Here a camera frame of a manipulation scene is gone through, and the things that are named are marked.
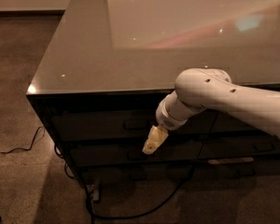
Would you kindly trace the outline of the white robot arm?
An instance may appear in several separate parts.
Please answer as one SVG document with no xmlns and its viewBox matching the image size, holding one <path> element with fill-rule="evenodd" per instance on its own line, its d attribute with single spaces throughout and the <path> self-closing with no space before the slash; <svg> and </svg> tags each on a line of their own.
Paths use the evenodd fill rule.
<svg viewBox="0 0 280 224">
<path fill-rule="evenodd" d="M 220 69 L 191 68 L 177 76 L 175 90 L 159 103 L 157 124 L 150 129 L 143 152 L 153 154 L 168 132 L 206 109 L 226 113 L 280 139 L 280 91 L 235 85 Z"/>
</svg>

